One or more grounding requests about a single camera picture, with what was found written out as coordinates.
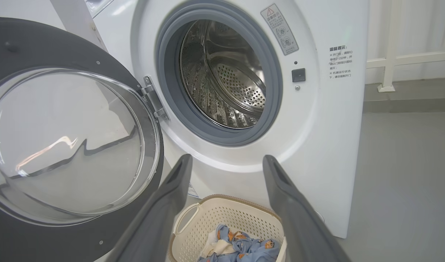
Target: laundry basket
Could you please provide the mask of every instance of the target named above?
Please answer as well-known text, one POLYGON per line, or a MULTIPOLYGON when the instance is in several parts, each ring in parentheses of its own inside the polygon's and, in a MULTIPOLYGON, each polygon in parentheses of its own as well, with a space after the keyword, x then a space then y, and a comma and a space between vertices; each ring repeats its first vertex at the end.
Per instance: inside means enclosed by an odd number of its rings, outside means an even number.
POLYGON ((219 224, 244 231, 252 237, 277 240, 281 250, 276 262, 285 261, 287 242, 279 217, 262 206, 225 195, 208 196, 182 211, 171 236, 169 259, 172 262, 196 262, 209 232, 219 224), (194 209, 189 222, 178 231, 184 216, 194 209))

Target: metal hinge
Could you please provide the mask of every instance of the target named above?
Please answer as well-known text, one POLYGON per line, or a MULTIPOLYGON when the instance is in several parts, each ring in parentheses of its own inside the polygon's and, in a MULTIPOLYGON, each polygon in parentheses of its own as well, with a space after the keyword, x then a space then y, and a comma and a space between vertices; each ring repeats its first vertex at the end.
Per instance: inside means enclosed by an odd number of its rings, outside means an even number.
POLYGON ((167 120, 168 115, 166 114, 166 111, 164 111, 160 98, 156 94, 155 85, 151 82, 150 76, 144 77, 143 80, 145 80, 145 87, 140 88, 143 100, 145 100, 145 103, 148 103, 148 101, 151 102, 155 109, 153 112, 155 118, 163 118, 164 120, 167 120))

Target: laundry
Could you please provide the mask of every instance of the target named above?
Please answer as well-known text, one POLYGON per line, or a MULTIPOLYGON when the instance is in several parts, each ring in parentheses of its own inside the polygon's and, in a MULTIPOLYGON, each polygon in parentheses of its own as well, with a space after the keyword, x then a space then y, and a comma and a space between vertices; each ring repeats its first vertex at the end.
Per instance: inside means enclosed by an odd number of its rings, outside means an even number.
POLYGON ((254 239, 219 224, 208 234, 197 262, 276 262, 281 245, 274 239, 254 239))

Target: white railing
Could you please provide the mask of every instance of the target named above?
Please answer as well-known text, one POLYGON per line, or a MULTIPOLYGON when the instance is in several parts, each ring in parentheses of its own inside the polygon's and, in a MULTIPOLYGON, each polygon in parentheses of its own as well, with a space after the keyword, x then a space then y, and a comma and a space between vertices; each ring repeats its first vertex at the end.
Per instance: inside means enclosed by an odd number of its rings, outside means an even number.
MULTIPOLYGON (((413 53, 411 55, 399 56, 396 55, 397 43, 399 40, 398 34, 400 30, 401 9, 402 0, 392 0, 386 57, 370 59, 366 62, 366 68, 384 67, 384 79, 382 80, 382 84, 379 85, 377 88, 379 92, 395 91, 395 88, 392 85, 392 78, 394 77, 394 66, 445 61, 445 51, 413 53)), ((442 47, 445 47, 445 32, 444 39, 442 41, 442 47)))

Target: black square latch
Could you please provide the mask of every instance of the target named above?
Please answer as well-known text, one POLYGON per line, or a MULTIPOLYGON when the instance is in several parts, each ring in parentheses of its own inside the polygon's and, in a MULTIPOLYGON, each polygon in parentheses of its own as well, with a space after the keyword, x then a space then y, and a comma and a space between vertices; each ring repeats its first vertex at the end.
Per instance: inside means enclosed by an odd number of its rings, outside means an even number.
POLYGON ((302 82, 305 80, 305 68, 292 70, 292 82, 302 82))

